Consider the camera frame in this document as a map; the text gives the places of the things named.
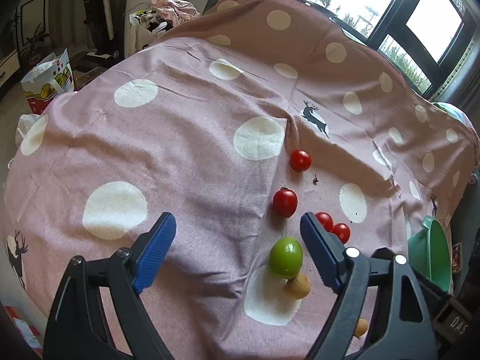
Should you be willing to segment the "pink clothes pile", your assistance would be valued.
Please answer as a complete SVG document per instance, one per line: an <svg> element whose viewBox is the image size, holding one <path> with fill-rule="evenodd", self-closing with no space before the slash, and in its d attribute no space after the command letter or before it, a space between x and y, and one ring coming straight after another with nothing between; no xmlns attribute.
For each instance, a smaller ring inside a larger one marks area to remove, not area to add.
<svg viewBox="0 0 480 360"><path fill-rule="evenodd" d="M150 6L129 15L130 24L159 35L180 24L199 17L191 2L184 0L150 0Z"/></svg>

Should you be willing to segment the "black upright vacuum cleaner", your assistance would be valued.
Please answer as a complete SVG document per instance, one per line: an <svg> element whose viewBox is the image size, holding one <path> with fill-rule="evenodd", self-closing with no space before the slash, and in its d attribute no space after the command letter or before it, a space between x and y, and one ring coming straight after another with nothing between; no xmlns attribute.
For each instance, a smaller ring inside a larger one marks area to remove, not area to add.
<svg viewBox="0 0 480 360"><path fill-rule="evenodd" d="M83 0L85 8L84 24L87 25L96 48L96 55L117 58L119 51L115 42L110 0Z"/></svg>

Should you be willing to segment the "tan longan left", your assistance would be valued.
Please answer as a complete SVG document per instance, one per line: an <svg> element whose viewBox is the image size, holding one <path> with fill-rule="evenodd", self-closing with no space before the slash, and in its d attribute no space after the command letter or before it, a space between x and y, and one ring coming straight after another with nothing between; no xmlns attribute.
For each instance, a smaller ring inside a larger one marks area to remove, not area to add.
<svg viewBox="0 0 480 360"><path fill-rule="evenodd" d="M298 273L295 278L286 282L283 290L289 298L300 300L310 294L311 284L304 273Z"/></svg>

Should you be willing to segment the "far cherry tomato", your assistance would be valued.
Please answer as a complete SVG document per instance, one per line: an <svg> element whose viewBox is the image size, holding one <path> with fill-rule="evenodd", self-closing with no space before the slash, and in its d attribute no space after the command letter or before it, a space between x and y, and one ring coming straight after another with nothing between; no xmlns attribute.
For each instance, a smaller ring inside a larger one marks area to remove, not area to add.
<svg viewBox="0 0 480 360"><path fill-rule="evenodd" d="M289 164L296 172L306 172L312 166L312 158L305 150L295 150L289 156Z"/></svg>

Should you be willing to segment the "pink polka dot cloth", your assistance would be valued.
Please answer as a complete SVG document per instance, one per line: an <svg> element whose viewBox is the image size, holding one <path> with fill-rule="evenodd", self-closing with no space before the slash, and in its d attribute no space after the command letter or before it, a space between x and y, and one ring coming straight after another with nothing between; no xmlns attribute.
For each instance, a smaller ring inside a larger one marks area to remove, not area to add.
<svg viewBox="0 0 480 360"><path fill-rule="evenodd" d="M272 245L324 211L360 251L405 254L425 216L450 220L478 163L470 122L320 12L219 0L46 108L11 161L1 238L26 246L24 290L48 314L73 256L106 258L168 211L176 237L142 300L174 357L301 359L335 295L304 258L312 290L286 297ZM298 197L289 218L272 209L281 187Z"/></svg>

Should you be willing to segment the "middle cherry tomato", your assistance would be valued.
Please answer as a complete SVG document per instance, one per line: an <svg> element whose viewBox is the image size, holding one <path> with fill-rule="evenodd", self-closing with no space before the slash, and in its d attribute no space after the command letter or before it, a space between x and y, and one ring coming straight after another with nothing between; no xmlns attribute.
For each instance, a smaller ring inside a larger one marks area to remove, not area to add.
<svg viewBox="0 0 480 360"><path fill-rule="evenodd" d="M335 224L330 214L321 211L321 212L315 213L315 217L319 221L319 223L322 225L324 230L326 230L327 233L332 232Z"/></svg>

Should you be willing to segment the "tan longan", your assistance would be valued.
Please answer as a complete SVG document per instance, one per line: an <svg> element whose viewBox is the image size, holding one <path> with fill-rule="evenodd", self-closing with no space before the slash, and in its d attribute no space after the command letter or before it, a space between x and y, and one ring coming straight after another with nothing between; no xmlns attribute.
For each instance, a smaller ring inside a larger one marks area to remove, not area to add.
<svg viewBox="0 0 480 360"><path fill-rule="evenodd" d="M360 339L361 336L364 336L367 333L368 328L368 321L365 319L359 319L354 330L354 337Z"/></svg>
<svg viewBox="0 0 480 360"><path fill-rule="evenodd" d="M286 282L283 290L289 298L300 300L310 294L311 284L304 273L298 273L295 278Z"/></svg>

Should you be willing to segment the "green plastic basin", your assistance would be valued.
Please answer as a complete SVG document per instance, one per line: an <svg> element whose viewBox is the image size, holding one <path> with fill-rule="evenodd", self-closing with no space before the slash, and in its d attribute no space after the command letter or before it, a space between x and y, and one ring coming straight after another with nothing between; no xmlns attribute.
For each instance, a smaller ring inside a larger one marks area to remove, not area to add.
<svg viewBox="0 0 480 360"><path fill-rule="evenodd" d="M452 281L449 245L441 223L433 216L425 216L421 230L409 237L408 261L416 272L449 292Z"/></svg>

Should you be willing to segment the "cherry tomato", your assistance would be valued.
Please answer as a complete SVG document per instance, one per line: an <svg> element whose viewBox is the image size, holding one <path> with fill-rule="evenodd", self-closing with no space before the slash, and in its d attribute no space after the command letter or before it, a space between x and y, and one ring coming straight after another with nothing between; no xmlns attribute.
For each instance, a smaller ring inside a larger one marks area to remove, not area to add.
<svg viewBox="0 0 480 360"><path fill-rule="evenodd" d="M296 193L287 187L281 187L272 198L272 209L283 218L291 217L298 207Z"/></svg>
<svg viewBox="0 0 480 360"><path fill-rule="evenodd" d="M345 245L350 239L351 229L345 223L336 223L332 227L332 233Z"/></svg>
<svg viewBox="0 0 480 360"><path fill-rule="evenodd" d="M312 158L305 150L295 150L289 156L289 164L296 172L306 172L312 166Z"/></svg>
<svg viewBox="0 0 480 360"><path fill-rule="evenodd" d="M327 233L332 232L335 224L330 214L321 211L321 212L315 213L315 217L319 221L319 223L322 225L324 230L326 230Z"/></svg>

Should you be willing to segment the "green jujube fruit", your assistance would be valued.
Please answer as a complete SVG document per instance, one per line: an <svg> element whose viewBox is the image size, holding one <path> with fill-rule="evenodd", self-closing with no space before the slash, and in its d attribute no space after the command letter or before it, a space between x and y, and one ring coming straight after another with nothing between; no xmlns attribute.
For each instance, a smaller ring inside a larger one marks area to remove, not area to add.
<svg viewBox="0 0 480 360"><path fill-rule="evenodd" d="M279 239L271 248L268 268L275 277L294 279L303 266L304 254L301 244L292 236Z"/></svg>

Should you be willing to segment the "black window frame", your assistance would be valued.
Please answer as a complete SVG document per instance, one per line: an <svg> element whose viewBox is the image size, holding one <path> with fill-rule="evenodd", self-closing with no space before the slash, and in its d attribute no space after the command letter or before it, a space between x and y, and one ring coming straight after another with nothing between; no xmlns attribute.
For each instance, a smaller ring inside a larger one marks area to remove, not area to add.
<svg viewBox="0 0 480 360"><path fill-rule="evenodd" d="M465 56L478 25L465 0L299 0L378 52L431 98Z"/></svg>

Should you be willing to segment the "left cherry tomato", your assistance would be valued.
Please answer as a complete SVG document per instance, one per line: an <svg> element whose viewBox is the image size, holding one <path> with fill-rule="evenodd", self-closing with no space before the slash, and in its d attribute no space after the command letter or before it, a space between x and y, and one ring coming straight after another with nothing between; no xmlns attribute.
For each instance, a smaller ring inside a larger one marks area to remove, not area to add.
<svg viewBox="0 0 480 360"><path fill-rule="evenodd" d="M283 218L291 217L298 207L296 193L287 187L281 187L272 198L272 209Z"/></svg>

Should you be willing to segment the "printed paper shopping bag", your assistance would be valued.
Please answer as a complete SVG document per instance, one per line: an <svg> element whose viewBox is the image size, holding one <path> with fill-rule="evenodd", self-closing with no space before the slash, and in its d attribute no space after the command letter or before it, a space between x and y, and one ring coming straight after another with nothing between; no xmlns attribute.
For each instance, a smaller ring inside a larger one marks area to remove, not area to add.
<svg viewBox="0 0 480 360"><path fill-rule="evenodd" d="M47 55L20 83L30 110L40 115L54 98L75 90L68 50Z"/></svg>

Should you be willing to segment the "right cherry tomato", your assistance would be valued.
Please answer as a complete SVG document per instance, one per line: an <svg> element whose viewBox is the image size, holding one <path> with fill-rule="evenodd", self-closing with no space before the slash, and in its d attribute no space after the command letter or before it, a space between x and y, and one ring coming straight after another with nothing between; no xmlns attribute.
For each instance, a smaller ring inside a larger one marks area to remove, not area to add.
<svg viewBox="0 0 480 360"><path fill-rule="evenodd" d="M332 227L332 233L345 245L350 239L351 229L345 223L336 223Z"/></svg>

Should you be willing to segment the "tan longan right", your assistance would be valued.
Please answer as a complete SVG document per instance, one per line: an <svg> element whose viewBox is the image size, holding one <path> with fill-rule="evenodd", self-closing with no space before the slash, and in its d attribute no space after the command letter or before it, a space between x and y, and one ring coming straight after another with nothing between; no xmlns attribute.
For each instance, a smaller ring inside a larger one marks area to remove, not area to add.
<svg viewBox="0 0 480 360"><path fill-rule="evenodd" d="M359 319L354 330L354 337L360 339L361 336L364 336L367 333L368 328L368 321L365 319Z"/></svg>

